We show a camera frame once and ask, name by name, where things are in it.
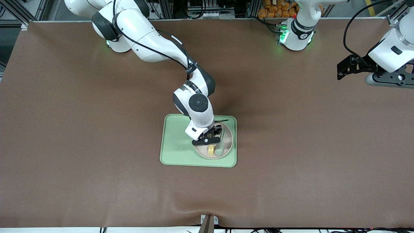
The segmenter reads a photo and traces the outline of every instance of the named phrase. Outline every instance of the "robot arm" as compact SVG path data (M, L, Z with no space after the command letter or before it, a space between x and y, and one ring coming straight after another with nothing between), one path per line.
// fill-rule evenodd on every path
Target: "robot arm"
M148 21L149 8L143 0L107 0L107 5L92 16L95 31L116 52L130 49L142 60L158 62L172 59L181 64L192 78L173 94L178 110L190 118L185 132L193 145L220 142L221 126L214 125L214 114L208 96L214 93L215 81L187 52L162 37Z
M65 4L73 14L88 18L106 6L105 0L65 0Z
M368 85L414 88L414 75L406 71L414 59L414 0L410 11L372 47L365 57L350 55L337 65L338 80L351 73L370 72Z
M300 10L295 19L290 18L279 26L281 36L279 44L288 49L299 51L304 49L313 36L313 30L318 23L322 11L319 4L336 4L346 0L295 0L300 5Z

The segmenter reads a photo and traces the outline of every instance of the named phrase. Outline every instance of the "floor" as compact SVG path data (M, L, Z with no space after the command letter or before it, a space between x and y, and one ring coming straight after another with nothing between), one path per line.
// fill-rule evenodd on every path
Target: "floor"
M36 3L40 0L30 0L26 5L29 10L36 11ZM63 0L51 0L50 6L50 13L47 16L47 20L56 20L56 21L84 21L90 20L89 18L80 17L71 13L64 4ZM343 2L340 4L336 4L335 7L329 14L329 17L351 17L357 11L362 9L366 6L366 1L363 0L351 0L350 2ZM389 4L381 4L374 7L374 11L376 13L381 12L385 9ZM155 3L155 7L161 12L159 5ZM360 17L369 17L370 12L368 10L363 11ZM150 19L156 19L156 15L154 13L150 14ZM5 12L2 17L0 17L0 61L4 64L7 64L10 54L13 50L14 44L16 42L17 36L20 32L20 28L2 28L1 21L2 19L13 19L12 16Z

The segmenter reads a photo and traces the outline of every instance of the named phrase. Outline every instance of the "green tray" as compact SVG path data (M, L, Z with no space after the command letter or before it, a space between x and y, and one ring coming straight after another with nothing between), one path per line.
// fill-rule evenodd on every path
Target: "green tray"
M233 134L233 146L223 158L207 159L197 153L191 144L191 138L185 133L190 123L187 116L169 114L164 120L160 161L165 165L233 167L237 162L237 121L232 116L214 116L216 121L228 119L227 125Z

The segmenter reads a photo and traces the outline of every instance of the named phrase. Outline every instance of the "brown table cover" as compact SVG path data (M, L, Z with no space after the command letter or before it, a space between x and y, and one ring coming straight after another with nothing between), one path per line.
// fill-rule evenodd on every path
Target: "brown table cover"
M115 53L91 23L30 23L0 84L0 227L413 227L414 90L336 80L348 20L292 52L255 20L154 22L216 80L233 168L159 161L184 70ZM388 29L356 20L365 55Z

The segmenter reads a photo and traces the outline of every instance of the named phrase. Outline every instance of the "green status light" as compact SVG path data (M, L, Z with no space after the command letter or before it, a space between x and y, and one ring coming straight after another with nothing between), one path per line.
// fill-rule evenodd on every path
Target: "green status light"
M284 43L288 35L289 35L289 30L285 30L285 32L282 33L282 35L280 35L280 42Z
M313 33L310 35L308 43L310 43L312 41L312 36L313 36Z

